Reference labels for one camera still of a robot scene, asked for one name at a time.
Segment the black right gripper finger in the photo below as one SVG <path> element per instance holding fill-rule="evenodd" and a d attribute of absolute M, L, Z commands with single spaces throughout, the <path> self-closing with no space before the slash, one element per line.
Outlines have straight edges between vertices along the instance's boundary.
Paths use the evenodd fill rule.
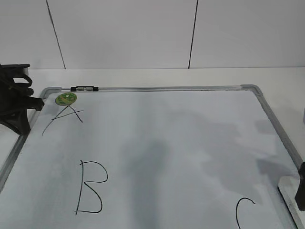
<path fill-rule="evenodd" d="M 305 209 L 305 162 L 303 162 L 298 170 L 300 182 L 295 195 L 295 201 L 299 210 Z"/>

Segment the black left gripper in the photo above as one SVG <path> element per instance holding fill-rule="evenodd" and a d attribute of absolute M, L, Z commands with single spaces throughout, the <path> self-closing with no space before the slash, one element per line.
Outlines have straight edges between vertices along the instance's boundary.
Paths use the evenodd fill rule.
<path fill-rule="evenodd" d="M 0 123 L 19 135 L 27 135 L 31 128 L 27 110 L 41 111 L 44 102 L 31 97 L 32 79 L 28 76 L 29 64 L 0 66 Z"/>

